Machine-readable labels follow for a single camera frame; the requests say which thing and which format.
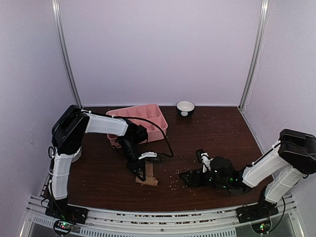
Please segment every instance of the metal bar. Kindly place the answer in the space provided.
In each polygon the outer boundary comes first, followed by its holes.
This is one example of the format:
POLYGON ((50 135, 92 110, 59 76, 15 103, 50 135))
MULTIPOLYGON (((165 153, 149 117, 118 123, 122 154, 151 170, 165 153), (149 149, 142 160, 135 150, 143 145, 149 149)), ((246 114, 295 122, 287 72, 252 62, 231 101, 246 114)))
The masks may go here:
POLYGON ((63 61, 68 77, 68 81, 71 87, 71 91, 73 93, 73 96, 76 100, 76 104, 82 108, 82 104, 79 98, 79 93, 76 87, 76 83, 74 80, 74 75, 73 71, 70 66, 70 60, 68 56, 68 51, 66 47, 66 41, 65 41, 65 36, 64 36, 64 31, 63 31, 63 25, 62 25, 62 20, 61 20, 61 14, 60 14, 60 8, 59 8, 59 0, 52 0, 52 6, 53 6, 53 13, 54 13, 54 18, 55 18, 55 23, 57 27, 57 32, 59 36, 59 43, 62 51, 62 56, 63 56, 63 61))
POLYGON ((239 109, 241 111, 244 111, 246 100, 249 96, 251 85, 255 77, 256 66, 257 66, 260 51, 262 49, 262 42, 263 42, 264 34, 266 31, 266 27, 267 27, 269 5, 270 5, 270 0, 262 0, 255 47, 253 50, 253 55, 251 59, 248 76, 247 76, 246 85, 245 85, 245 88, 241 97, 240 105, 239 105, 239 109))

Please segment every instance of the wooden table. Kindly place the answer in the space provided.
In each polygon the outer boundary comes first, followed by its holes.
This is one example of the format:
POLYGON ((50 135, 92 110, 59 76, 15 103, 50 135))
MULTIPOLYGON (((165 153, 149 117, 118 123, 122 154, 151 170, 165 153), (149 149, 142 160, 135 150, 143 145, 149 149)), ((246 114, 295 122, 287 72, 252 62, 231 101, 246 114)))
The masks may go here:
MULTIPOLYGON (((105 113, 115 108, 89 108, 105 113)), ((202 210, 257 202, 269 177, 241 196, 215 191, 211 187, 187 188, 178 173, 201 168, 195 155, 203 148, 210 156, 223 156, 236 170, 261 156, 259 148, 237 108, 197 107, 190 118, 176 114, 174 107, 161 107, 169 125, 168 139, 174 158, 154 164, 158 187, 141 186, 125 168, 126 159, 110 145, 104 134, 87 134, 82 157, 71 167, 69 203, 125 211, 202 210)), ((144 151, 168 153, 163 140, 148 143, 144 151)))

